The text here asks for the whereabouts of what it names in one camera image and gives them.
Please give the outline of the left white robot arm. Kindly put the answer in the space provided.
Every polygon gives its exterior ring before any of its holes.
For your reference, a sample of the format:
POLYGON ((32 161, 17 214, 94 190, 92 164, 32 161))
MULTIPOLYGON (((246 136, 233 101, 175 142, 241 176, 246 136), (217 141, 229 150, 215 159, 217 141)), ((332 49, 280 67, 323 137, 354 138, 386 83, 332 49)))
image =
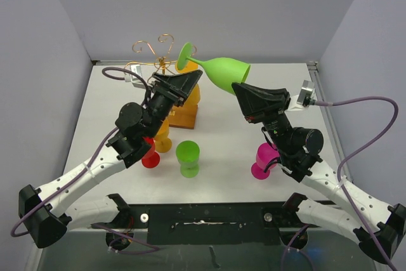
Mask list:
POLYGON ((120 109, 115 128, 89 160, 52 182, 37 188, 27 185, 19 191, 18 224, 27 228, 39 249, 59 241, 72 229, 99 223, 127 226, 131 209, 119 194, 82 204, 78 199, 145 157, 171 109, 184 104, 201 76, 201 70, 172 76, 153 73, 155 81, 146 87, 143 103, 129 102, 120 109))

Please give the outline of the green wine glass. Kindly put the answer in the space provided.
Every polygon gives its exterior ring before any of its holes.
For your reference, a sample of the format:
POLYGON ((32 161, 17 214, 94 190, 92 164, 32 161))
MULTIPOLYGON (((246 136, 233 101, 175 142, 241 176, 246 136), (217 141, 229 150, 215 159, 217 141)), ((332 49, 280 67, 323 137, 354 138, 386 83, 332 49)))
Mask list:
POLYGON ((178 56, 177 66, 183 70, 187 62, 193 62, 201 66, 209 80, 219 89, 232 95, 235 92, 232 88, 233 83, 244 83, 249 74, 251 65, 233 58, 213 58, 202 61, 192 57, 193 45, 186 43, 178 56))
POLYGON ((200 148, 197 143, 186 140, 178 144, 176 158, 180 164, 180 172, 185 178, 193 178, 199 172, 200 148))

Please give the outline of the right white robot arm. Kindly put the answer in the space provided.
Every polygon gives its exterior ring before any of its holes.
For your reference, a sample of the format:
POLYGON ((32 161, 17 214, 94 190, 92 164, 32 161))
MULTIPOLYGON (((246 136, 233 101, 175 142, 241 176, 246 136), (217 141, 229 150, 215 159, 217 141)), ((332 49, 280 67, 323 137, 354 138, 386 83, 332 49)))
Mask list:
POLYGON ((332 169, 319 155, 324 146, 322 132, 294 128, 286 115, 310 106, 337 104, 315 100, 313 90, 306 86, 296 96, 290 96, 286 89, 263 89, 246 83, 233 83, 232 89, 246 121, 263 124, 266 141, 278 151, 279 156, 266 167, 279 164, 287 176, 336 204, 332 208, 292 194, 282 210, 286 224, 302 222, 340 234, 357 243, 369 258, 393 268, 391 259, 405 237, 405 206, 380 201, 352 184, 341 172, 346 159, 332 169))

